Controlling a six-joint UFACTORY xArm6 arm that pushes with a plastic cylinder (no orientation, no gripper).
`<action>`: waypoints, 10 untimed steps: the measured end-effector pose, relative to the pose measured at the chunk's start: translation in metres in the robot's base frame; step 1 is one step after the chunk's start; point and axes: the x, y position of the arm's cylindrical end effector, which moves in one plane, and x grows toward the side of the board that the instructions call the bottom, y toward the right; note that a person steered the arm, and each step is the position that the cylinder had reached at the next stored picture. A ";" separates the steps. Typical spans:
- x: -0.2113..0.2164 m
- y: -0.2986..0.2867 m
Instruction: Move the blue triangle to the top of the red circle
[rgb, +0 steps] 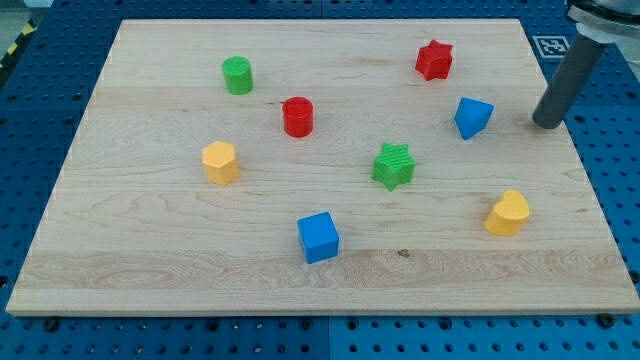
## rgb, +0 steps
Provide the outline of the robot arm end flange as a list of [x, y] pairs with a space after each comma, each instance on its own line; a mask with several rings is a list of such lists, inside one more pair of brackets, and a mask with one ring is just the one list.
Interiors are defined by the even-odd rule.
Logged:
[[577, 31], [598, 43], [639, 39], [639, 0], [567, 0]]

